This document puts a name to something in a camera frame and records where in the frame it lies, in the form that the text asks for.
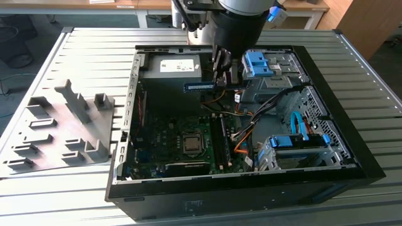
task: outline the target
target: power supply label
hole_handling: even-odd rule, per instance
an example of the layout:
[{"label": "power supply label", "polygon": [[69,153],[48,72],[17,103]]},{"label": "power supply label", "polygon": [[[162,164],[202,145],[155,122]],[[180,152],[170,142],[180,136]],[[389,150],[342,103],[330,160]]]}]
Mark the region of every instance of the power supply label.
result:
[{"label": "power supply label", "polygon": [[194,60],[162,60],[160,61],[160,72],[192,72]]},{"label": "power supply label", "polygon": [[184,202],[184,211],[194,212],[202,208],[203,200]]}]

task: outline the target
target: slotted aluminum table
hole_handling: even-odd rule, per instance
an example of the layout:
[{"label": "slotted aluminum table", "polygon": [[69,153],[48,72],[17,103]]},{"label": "slotted aluminum table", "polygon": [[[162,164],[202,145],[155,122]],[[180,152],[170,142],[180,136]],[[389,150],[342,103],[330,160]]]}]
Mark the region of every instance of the slotted aluminum table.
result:
[{"label": "slotted aluminum table", "polygon": [[[186,44],[183,31],[171,29],[64,29],[0,139],[0,147],[31,95],[49,79],[80,84],[84,96],[115,97],[112,141],[119,127],[135,46]],[[386,178],[321,205],[250,211],[192,218],[156,219],[144,224],[354,225],[402,223],[402,105],[343,35],[333,31],[272,30],[259,44],[306,46],[346,112],[375,155]],[[128,225],[135,221],[104,202],[109,163],[15,175],[0,181],[0,223],[48,225]]]}]

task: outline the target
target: open computer tower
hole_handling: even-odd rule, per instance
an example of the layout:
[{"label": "open computer tower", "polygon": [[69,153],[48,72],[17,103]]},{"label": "open computer tower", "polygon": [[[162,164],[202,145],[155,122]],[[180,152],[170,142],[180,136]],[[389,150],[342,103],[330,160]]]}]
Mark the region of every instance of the open computer tower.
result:
[{"label": "open computer tower", "polygon": [[385,177],[304,47],[256,46],[226,88],[211,46],[136,50],[105,193],[130,217],[315,204]]}]

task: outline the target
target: ram slot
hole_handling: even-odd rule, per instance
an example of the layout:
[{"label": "ram slot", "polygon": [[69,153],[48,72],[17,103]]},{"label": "ram slot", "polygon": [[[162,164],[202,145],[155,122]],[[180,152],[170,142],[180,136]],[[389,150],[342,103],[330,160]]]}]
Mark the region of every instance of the ram slot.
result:
[{"label": "ram slot", "polygon": [[212,115],[210,118],[211,140],[214,147],[215,165],[218,169],[231,166],[231,154],[228,148],[228,140],[226,134],[226,126],[223,116]]}]

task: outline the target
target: sticker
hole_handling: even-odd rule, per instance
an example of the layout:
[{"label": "sticker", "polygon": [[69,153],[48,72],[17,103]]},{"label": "sticker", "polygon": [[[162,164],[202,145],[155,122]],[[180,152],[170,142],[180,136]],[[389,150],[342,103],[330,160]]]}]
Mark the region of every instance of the sticker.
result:
[{"label": "sticker", "polygon": [[272,70],[280,70],[280,66],[279,65],[270,65],[270,69],[272,69]]},{"label": "sticker", "polygon": [[248,156],[246,156],[244,162],[247,163],[247,165],[248,165],[250,167],[252,167],[252,160],[248,158]]},{"label": "sticker", "polygon": [[240,95],[239,95],[239,94],[235,94],[235,95],[234,95],[234,101],[235,101],[236,103],[240,102]]},{"label": "sticker", "polygon": [[192,72],[194,60],[162,60],[160,72]]},{"label": "sticker", "polygon": [[187,201],[184,202],[184,211],[195,212],[196,210],[200,210],[202,205],[203,205],[203,200]]},{"label": "sticker", "polygon": [[134,6],[116,6],[116,8],[135,8]]},{"label": "sticker", "polygon": [[188,90],[192,89],[212,89],[214,85],[188,86]]}]

